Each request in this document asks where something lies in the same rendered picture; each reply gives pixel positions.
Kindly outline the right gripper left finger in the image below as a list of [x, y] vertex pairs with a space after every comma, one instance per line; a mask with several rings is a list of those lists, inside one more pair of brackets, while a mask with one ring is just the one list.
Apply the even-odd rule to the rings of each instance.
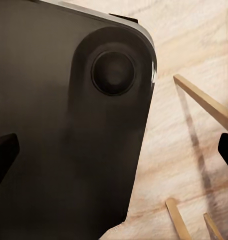
[[0, 136], [0, 183], [19, 152], [19, 141], [15, 133]]

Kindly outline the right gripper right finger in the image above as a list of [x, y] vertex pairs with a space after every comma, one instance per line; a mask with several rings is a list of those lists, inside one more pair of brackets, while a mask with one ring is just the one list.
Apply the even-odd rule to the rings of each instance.
[[218, 150], [228, 164], [228, 133], [222, 133]]

